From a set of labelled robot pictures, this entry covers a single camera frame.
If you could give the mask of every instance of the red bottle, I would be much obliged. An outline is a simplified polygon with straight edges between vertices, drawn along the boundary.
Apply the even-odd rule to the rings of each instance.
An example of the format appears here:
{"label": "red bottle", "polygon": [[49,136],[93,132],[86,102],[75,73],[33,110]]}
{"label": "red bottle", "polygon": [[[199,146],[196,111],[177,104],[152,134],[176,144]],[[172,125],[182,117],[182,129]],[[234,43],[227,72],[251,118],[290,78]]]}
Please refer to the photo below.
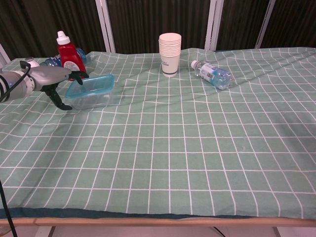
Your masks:
{"label": "red bottle", "polygon": [[63,31],[57,33],[58,52],[60,54],[61,66],[71,71],[86,72],[84,63],[78,55],[76,47],[70,43],[70,39]]}

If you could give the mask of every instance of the white bottle cap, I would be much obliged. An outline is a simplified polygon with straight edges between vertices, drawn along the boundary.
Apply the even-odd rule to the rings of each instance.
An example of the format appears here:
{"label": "white bottle cap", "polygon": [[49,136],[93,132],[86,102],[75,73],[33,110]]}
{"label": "white bottle cap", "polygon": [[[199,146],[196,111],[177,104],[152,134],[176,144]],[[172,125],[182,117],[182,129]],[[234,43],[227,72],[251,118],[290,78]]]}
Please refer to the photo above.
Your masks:
{"label": "white bottle cap", "polygon": [[57,38],[57,43],[59,45],[64,45],[70,43],[70,39],[68,36],[65,35],[63,31],[57,32],[58,38]]}
{"label": "white bottle cap", "polygon": [[24,61],[28,62],[31,65],[31,68],[39,66],[39,63],[35,61],[33,57],[27,57],[24,59]]}
{"label": "white bottle cap", "polygon": [[196,64],[197,60],[194,60],[192,63],[191,63],[191,68],[195,68],[195,64]]}

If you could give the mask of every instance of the dark curtain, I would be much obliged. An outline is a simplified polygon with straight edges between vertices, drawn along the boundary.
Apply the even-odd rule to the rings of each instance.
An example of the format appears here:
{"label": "dark curtain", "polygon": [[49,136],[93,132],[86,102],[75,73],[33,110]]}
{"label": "dark curtain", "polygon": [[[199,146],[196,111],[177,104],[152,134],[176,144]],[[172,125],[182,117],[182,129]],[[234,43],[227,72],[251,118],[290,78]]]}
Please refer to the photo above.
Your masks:
{"label": "dark curtain", "polygon": [[159,35],[182,35],[182,49],[204,48],[210,0],[107,0],[117,53],[159,52]]}
{"label": "dark curtain", "polygon": [[261,47],[316,47],[316,0],[277,0]]}
{"label": "dark curtain", "polygon": [[10,59],[56,55],[59,30],[85,53],[105,51],[94,0],[0,0],[0,43]]}
{"label": "dark curtain", "polygon": [[225,0],[216,50],[254,48],[269,0]]}

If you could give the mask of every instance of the black cable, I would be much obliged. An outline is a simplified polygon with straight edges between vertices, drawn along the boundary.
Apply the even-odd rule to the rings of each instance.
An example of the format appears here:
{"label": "black cable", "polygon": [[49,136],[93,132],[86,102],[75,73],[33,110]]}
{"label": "black cable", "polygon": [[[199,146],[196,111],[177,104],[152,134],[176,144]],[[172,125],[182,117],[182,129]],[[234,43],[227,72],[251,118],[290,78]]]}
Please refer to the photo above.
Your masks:
{"label": "black cable", "polygon": [[219,229],[217,229],[215,226],[213,226],[213,228],[214,228],[215,230],[217,230],[217,232],[220,233],[222,237],[226,237],[226,236],[225,236]]}
{"label": "black cable", "polygon": [[27,67],[27,70],[26,72],[20,77],[20,79],[12,86],[10,87],[9,90],[7,90],[5,92],[5,94],[3,94],[0,98],[0,102],[11,92],[14,90],[14,88],[16,88],[23,80],[24,78],[26,77],[26,75],[29,73],[30,69],[31,69],[31,65],[25,61],[20,61],[20,64],[21,64],[21,67],[22,68],[26,68]]}
{"label": "black cable", "polygon": [[15,230],[15,227],[14,227],[14,224],[13,224],[13,221],[12,221],[12,218],[11,218],[11,215],[10,215],[10,212],[9,212],[9,209],[8,209],[8,206],[6,204],[6,200],[5,200],[5,196],[4,196],[4,190],[3,190],[3,187],[2,187],[1,180],[0,180],[0,196],[1,196],[1,200],[2,200],[3,209],[4,209],[4,212],[5,212],[6,218],[8,219],[8,222],[9,222],[9,225],[10,225],[13,237],[18,237],[18,235],[16,233],[16,230]]}

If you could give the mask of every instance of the plastic water bottle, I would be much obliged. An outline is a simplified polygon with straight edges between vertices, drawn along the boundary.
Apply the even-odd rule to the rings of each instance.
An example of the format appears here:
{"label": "plastic water bottle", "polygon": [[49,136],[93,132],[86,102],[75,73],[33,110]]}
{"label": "plastic water bottle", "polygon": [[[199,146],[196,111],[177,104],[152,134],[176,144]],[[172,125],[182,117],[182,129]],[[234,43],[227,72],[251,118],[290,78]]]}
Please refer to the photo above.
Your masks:
{"label": "plastic water bottle", "polygon": [[[83,63],[87,63],[87,57],[84,51],[81,48],[76,48],[77,53],[80,58],[83,60]],[[55,57],[47,58],[44,62],[40,63],[41,66],[53,66],[53,67],[61,67],[61,59],[60,55],[56,55]]]}
{"label": "plastic water bottle", "polygon": [[195,75],[197,77],[203,78],[220,90],[227,89],[233,80],[231,72],[221,69],[204,60],[193,61],[191,67],[195,70]]}
{"label": "plastic water bottle", "polygon": [[31,65],[31,68],[39,66],[39,63],[35,61],[33,57],[27,57],[24,59],[24,61],[28,62]]}

